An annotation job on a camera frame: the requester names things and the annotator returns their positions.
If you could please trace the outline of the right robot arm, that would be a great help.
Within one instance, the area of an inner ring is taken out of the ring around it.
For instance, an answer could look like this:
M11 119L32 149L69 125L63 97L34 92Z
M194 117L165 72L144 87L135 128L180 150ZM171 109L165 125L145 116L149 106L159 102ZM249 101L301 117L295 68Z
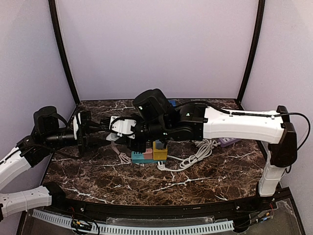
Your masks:
M275 111L224 110L204 103L158 108L137 105L138 114L112 116L106 121L107 140L144 152L148 141L202 141L218 138L268 143L267 162L258 184L261 197L273 196L284 171L297 159L300 145L284 106Z

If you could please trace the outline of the light blue USB charger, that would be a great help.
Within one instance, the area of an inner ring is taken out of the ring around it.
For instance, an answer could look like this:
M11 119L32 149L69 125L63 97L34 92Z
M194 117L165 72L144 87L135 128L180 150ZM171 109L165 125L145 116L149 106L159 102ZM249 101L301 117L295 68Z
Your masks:
M161 141L161 140L156 140L155 141L155 148L162 150L162 149L166 149L167 143L166 141Z

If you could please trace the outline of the white USB charger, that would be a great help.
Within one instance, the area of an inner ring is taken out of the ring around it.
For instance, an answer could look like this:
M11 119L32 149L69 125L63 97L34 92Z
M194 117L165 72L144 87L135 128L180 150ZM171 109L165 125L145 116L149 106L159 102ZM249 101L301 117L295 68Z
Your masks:
M107 141L117 141L119 138L122 137L121 133L110 133L107 137L106 140Z

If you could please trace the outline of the teal power strip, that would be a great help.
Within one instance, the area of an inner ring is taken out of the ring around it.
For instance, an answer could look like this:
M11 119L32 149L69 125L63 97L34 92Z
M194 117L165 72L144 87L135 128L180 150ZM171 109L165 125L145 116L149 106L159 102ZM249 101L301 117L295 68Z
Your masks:
M131 152L131 159L132 159L132 163L134 164L157 164L158 162L166 162L166 161L154 161L152 160L146 160L143 157L143 153L139 153L139 152Z

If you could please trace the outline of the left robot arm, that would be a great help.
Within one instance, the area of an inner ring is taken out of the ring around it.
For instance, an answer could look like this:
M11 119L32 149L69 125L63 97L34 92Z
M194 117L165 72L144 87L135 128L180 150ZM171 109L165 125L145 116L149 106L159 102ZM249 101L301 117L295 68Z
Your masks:
M73 120L73 127L61 128L59 122L67 121L57 113L54 106L46 106L33 115L34 128L30 135L20 140L0 161L0 187L4 188L22 173L34 168L45 157L67 146L77 146L79 153L109 144L108 141L90 137L92 133L107 131L110 119L100 123L91 120L90 112L79 112ZM0 218L29 209L61 204L65 192L55 182L45 183L34 189L0 195Z

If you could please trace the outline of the yellow cube plug adapter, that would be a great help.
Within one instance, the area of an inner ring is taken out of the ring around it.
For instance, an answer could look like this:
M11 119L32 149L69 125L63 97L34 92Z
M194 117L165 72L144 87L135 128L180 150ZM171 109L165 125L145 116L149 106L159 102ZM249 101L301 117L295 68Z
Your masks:
M166 161L168 156L168 148L157 149L157 141L153 142L153 160L154 161Z

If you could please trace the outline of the pink USB charger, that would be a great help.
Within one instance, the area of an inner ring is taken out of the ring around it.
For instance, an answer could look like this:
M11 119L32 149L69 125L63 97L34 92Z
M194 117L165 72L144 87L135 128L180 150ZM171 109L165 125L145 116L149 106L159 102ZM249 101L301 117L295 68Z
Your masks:
M153 149L147 148L146 151L143 153L143 157L146 160L152 160L153 159Z

